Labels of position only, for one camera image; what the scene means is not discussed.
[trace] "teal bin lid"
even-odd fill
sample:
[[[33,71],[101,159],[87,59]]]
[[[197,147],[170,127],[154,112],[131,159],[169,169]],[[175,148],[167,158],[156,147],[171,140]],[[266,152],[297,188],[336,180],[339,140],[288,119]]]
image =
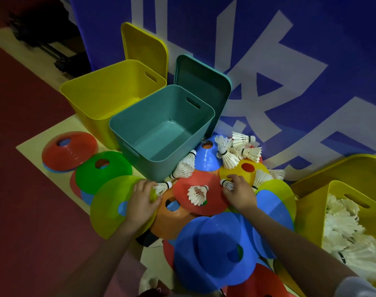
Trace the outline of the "teal bin lid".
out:
[[[231,93],[231,80],[192,56],[180,55],[176,61],[174,84],[183,87],[214,109],[215,116],[205,133],[205,138],[209,138]]]

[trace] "sleeve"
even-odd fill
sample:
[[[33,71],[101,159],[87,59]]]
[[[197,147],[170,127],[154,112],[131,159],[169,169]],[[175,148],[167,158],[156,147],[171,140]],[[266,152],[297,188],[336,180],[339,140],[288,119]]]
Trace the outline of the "sleeve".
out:
[[[368,281],[351,276],[339,284],[334,297],[376,297],[376,289]]]

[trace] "bin lid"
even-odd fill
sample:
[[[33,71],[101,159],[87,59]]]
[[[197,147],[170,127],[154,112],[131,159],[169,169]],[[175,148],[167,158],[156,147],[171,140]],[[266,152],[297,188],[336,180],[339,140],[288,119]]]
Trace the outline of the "bin lid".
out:
[[[192,56],[180,55],[176,60],[174,84],[182,86],[214,109],[215,116],[205,133],[205,138],[209,138],[231,93],[231,80]]]
[[[152,34],[125,22],[121,26],[126,59],[140,61],[167,79],[168,51],[166,45]]]

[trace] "hand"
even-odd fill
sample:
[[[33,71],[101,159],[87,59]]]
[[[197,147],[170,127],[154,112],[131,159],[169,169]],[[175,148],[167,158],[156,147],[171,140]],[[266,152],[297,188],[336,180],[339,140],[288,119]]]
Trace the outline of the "hand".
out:
[[[125,222],[134,227],[135,230],[138,230],[148,221],[162,201],[160,196],[155,202],[150,202],[149,195],[154,185],[157,185],[157,183],[142,179],[134,186],[133,194],[127,204]]]
[[[231,192],[229,189],[224,188],[224,195],[230,204],[232,204],[243,216],[245,216],[249,213],[250,209],[257,207],[257,198],[255,193],[243,176],[232,174],[228,175],[227,178],[232,178],[234,189]]]

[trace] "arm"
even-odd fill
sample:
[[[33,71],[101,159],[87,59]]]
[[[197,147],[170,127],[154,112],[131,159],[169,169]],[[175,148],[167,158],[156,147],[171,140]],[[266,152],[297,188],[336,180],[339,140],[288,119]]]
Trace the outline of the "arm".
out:
[[[226,198],[266,240],[306,296],[332,297],[342,280],[357,276],[326,251],[260,210],[254,191],[242,176],[229,175],[228,178],[233,179],[234,190],[224,188]]]
[[[127,205],[126,219],[104,241],[94,254],[66,280],[55,297],[103,296],[113,274],[137,230],[152,216],[161,202],[150,203],[149,194],[155,182],[140,180]]]

